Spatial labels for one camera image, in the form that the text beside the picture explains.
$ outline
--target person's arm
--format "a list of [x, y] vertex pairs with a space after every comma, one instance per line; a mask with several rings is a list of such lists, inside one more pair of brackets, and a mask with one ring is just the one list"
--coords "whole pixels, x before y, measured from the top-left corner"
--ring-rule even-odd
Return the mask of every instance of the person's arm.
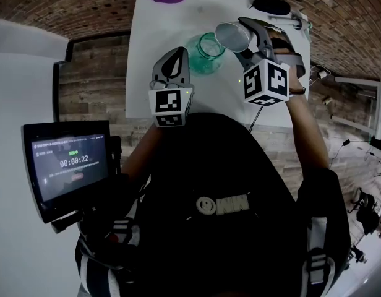
[[[296, 68], [289, 71], [290, 89], [302, 89], [296, 77]], [[327, 147], [319, 125], [310, 111], [305, 95], [292, 96], [286, 102], [293, 124], [296, 153], [301, 162], [303, 176], [315, 168], [328, 168]]]
[[153, 157], [162, 139], [163, 130], [152, 124], [123, 165], [122, 173], [129, 175], [129, 182], [134, 187], [141, 186], [148, 179]]

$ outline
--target green glass jar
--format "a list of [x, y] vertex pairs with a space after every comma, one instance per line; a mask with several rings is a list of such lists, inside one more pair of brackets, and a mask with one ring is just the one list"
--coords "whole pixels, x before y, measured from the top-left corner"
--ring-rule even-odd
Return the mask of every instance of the green glass jar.
[[185, 47], [189, 53], [192, 75], [210, 75], [222, 66], [225, 48], [217, 42], [214, 33], [197, 35], [191, 38]]

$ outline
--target backpack strap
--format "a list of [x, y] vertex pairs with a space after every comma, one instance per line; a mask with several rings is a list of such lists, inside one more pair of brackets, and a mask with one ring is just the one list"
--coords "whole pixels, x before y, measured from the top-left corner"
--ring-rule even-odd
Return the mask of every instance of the backpack strap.
[[307, 229], [307, 258], [302, 267], [301, 297], [325, 296], [335, 275], [335, 262], [324, 251], [327, 218], [311, 218]]

